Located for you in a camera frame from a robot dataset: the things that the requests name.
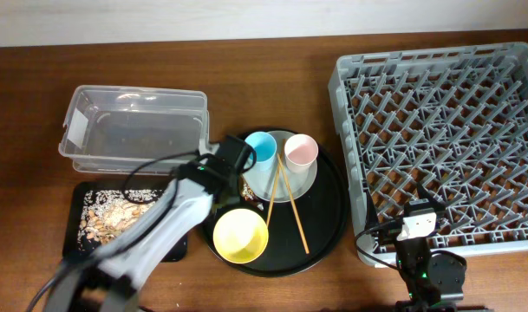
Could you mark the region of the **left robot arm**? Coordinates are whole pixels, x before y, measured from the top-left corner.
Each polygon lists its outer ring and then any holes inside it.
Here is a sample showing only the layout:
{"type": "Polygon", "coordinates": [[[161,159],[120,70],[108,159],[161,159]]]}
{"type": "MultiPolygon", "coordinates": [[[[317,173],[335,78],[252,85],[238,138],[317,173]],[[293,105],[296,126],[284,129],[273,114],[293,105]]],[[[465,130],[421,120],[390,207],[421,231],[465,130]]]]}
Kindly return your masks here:
{"type": "Polygon", "coordinates": [[[173,169],[162,196],[130,229],[90,255],[62,263],[38,292],[48,297],[45,310],[87,306],[81,293],[96,288],[107,294],[95,310],[138,310],[141,288],[168,251],[201,224],[214,205],[239,202],[238,178],[256,159],[252,152],[207,153],[173,169]]]}

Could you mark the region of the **gold snack wrapper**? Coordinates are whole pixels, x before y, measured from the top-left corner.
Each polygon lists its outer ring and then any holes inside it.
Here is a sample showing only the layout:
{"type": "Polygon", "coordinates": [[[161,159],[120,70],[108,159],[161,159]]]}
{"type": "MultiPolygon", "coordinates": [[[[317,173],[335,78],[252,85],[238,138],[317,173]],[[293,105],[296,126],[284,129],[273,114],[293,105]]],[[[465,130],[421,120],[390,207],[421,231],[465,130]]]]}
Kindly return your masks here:
{"type": "Polygon", "coordinates": [[[262,211],[264,209],[263,203],[256,196],[254,191],[249,187],[244,177],[241,176],[239,179],[238,189],[241,197],[251,206],[262,211]]]}

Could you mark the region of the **food scraps and rice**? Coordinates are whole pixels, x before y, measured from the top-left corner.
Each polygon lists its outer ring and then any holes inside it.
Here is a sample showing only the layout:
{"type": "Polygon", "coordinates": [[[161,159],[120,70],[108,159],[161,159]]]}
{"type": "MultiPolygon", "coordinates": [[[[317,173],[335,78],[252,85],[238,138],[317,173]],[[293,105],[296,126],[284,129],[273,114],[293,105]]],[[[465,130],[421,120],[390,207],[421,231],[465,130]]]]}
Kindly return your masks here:
{"type": "Polygon", "coordinates": [[[160,197],[161,191],[88,191],[82,200],[79,243],[107,244],[130,228],[160,197]]]}

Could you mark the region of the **pink cup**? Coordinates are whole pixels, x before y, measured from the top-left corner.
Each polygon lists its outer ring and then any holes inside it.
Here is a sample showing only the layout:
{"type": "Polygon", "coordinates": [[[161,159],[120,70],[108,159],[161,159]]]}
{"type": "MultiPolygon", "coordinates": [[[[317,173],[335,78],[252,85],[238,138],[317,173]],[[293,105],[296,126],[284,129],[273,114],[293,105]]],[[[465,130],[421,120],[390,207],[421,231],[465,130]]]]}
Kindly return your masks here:
{"type": "Polygon", "coordinates": [[[284,145],[286,165],[291,172],[305,172],[319,153],[316,141],[307,134],[295,134],[284,145]]]}

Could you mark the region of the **blue cup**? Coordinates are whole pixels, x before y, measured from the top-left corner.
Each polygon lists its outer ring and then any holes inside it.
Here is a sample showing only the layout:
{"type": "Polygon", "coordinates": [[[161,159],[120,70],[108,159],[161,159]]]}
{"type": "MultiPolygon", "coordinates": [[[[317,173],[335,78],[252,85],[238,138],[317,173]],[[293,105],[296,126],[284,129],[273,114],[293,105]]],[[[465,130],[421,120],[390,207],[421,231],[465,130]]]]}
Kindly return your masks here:
{"type": "Polygon", "coordinates": [[[244,141],[256,152],[254,169],[269,170],[277,153],[277,143],[274,137],[267,132],[255,132],[248,135],[244,141]]]}

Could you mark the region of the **yellow bowl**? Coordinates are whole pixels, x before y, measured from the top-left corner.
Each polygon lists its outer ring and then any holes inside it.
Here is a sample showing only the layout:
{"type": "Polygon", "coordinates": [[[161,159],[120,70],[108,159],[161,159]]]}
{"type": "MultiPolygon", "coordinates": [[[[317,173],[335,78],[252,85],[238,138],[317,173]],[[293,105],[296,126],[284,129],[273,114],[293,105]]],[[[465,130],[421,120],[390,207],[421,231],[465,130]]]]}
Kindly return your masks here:
{"type": "Polygon", "coordinates": [[[233,209],[214,226],[212,240],[217,253],[229,263],[245,264],[260,257],[269,242],[264,219],[249,209],[233,209]]]}

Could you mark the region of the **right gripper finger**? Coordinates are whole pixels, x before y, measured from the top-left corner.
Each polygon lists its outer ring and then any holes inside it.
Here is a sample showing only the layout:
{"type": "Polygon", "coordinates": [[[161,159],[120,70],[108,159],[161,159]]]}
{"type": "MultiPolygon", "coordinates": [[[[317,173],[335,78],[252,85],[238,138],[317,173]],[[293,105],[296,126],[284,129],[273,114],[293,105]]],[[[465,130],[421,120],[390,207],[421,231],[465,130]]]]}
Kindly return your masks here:
{"type": "Polygon", "coordinates": [[[416,185],[416,191],[420,200],[418,206],[421,209],[431,208],[434,211],[445,210],[445,206],[441,202],[439,202],[432,194],[430,194],[429,191],[422,184],[416,185]]]}
{"type": "Polygon", "coordinates": [[[369,192],[365,192],[365,194],[366,194],[366,199],[367,199],[366,224],[379,224],[379,219],[377,217],[374,200],[369,192]]]}

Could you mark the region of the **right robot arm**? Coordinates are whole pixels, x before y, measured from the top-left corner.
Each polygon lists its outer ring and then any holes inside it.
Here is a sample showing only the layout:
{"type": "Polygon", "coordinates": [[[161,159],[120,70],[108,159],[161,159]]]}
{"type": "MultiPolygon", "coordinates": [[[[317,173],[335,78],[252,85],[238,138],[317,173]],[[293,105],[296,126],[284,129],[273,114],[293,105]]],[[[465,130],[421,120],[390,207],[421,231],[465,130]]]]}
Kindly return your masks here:
{"type": "Polygon", "coordinates": [[[395,263],[391,266],[407,286],[409,299],[398,301],[395,311],[455,311],[464,297],[467,263],[464,257],[446,250],[431,250],[427,239],[440,229],[446,206],[422,186],[418,198],[408,201],[399,217],[381,223],[367,194],[364,234],[376,235],[380,243],[392,244],[395,263]]]}

